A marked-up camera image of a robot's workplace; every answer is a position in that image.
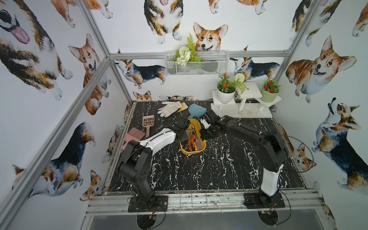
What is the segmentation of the yellow plastic storage box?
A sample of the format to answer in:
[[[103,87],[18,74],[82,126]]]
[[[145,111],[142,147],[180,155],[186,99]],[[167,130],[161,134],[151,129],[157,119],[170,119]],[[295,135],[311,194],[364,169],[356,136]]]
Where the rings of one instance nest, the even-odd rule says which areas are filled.
[[[195,119],[189,119],[189,127],[186,130],[187,140],[180,142],[180,149],[185,155],[201,153],[207,146],[207,141],[201,136],[201,123]]]

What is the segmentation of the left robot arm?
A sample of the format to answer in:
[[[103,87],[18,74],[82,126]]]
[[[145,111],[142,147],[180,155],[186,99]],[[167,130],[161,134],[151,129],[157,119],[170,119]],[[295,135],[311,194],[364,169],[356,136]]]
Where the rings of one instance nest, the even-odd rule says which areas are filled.
[[[163,128],[145,140],[131,140],[126,143],[116,170],[121,178],[132,185],[137,202],[146,208],[155,203],[155,192],[149,184],[152,156],[176,141],[188,140],[186,131],[190,120],[179,117],[173,127]]]

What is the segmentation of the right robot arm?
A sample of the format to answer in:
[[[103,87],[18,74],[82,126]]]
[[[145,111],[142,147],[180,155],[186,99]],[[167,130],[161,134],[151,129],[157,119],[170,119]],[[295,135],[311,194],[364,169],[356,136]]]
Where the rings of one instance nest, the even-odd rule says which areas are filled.
[[[204,129],[200,131],[205,139],[212,139],[228,134],[243,139],[255,146],[256,154],[263,168],[263,178],[256,202],[253,206],[267,207],[273,205],[278,195],[278,183],[281,171],[287,160],[287,150],[283,139],[278,134],[270,134],[245,125],[229,116],[218,116],[213,110],[200,117]]]

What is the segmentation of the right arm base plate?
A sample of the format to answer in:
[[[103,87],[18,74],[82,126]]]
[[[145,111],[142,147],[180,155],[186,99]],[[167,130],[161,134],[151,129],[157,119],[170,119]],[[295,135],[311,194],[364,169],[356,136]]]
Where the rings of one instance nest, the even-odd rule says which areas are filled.
[[[279,192],[273,196],[268,196],[261,192],[244,193],[244,205],[248,209],[271,209],[271,208],[285,208],[286,205]]]

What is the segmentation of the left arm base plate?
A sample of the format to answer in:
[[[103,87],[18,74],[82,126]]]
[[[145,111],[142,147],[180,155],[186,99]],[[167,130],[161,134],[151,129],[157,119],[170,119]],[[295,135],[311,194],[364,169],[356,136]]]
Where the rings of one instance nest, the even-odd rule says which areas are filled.
[[[133,196],[128,202],[128,212],[166,212],[168,209],[168,198],[167,195],[155,195],[146,202],[138,196]]]

